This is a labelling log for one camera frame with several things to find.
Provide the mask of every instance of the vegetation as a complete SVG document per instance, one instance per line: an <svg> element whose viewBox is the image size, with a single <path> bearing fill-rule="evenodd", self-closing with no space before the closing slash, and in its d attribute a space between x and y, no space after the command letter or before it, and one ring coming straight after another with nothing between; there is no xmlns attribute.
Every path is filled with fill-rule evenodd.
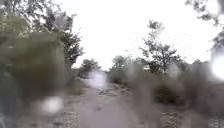
<svg viewBox="0 0 224 128"><path fill-rule="evenodd" d="M81 67L78 69L78 76L81 78L88 78L91 71L98 69L100 69L100 66L94 59L85 59L83 60Z"/></svg>

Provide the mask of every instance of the leaves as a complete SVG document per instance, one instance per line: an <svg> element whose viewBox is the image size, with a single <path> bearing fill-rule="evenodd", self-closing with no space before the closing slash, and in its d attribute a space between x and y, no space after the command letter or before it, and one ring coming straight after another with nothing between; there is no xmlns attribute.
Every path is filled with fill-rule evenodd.
<svg viewBox="0 0 224 128"><path fill-rule="evenodd" d="M148 26L150 29L157 31L162 25L156 21L150 21ZM170 45L158 43L155 35L149 33L149 37L143 40L146 47L140 49L143 56L146 58L152 57L153 60L148 65L153 73L161 70L165 73L171 61L180 60L180 56L175 55L177 50L171 49Z"/></svg>

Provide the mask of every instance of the dirt road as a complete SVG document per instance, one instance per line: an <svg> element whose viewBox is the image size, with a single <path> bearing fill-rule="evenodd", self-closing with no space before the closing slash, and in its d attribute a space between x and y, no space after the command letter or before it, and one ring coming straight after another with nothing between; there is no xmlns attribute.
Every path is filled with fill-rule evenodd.
<svg viewBox="0 0 224 128"><path fill-rule="evenodd" d="M85 88L80 96L67 96L56 115L24 116L18 121L19 128L143 128L128 98L120 92Z"/></svg>

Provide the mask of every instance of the sky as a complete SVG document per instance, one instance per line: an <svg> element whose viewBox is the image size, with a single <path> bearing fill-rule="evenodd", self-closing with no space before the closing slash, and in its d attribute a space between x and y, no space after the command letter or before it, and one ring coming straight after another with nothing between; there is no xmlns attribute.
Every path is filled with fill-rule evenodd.
<svg viewBox="0 0 224 128"><path fill-rule="evenodd" d="M116 55L142 56L138 49L149 32L149 19L162 22L162 43L177 49L188 63L209 60L212 38L220 31L213 22L198 20L185 0L56 0L74 18L74 31L82 36L85 54L78 58L95 59L102 69L112 66Z"/></svg>

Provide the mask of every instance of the green foliage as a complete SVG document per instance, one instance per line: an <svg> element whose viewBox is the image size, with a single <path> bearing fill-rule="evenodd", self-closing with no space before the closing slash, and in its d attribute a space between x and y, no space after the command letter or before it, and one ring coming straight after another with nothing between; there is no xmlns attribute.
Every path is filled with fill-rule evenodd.
<svg viewBox="0 0 224 128"><path fill-rule="evenodd" d="M50 0L3 4L0 65L17 81L24 102L64 87L72 76L71 65L83 53L78 33L71 30L73 16L54 11Z"/></svg>
<svg viewBox="0 0 224 128"><path fill-rule="evenodd" d="M162 45L156 40L156 34L161 29L161 24L158 22L149 23L148 27L152 31L149 33L149 37L144 39L145 48L140 48L143 55L148 59L152 58L152 61L145 60L145 64L149 65L152 73L166 73L170 62L182 61L179 55L175 55L177 50L171 49L170 45Z"/></svg>
<svg viewBox="0 0 224 128"><path fill-rule="evenodd" d="M85 59L79 68L78 76L81 78L88 78L89 72L98 69L100 69L98 62L96 62L94 59Z"/></svg>

